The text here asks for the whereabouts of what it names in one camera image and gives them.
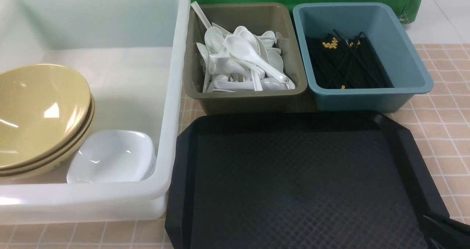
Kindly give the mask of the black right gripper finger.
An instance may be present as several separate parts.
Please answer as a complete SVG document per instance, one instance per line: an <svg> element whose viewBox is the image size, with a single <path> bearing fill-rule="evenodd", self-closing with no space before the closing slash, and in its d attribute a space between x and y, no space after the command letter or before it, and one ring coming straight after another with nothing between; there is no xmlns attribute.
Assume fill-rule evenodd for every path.
<svg viewBox="0 0 470 249"><path fill-rule="evenodd" d="M470 226L439 214L423 214L421 226L432 249L469 249Z"/></svg>

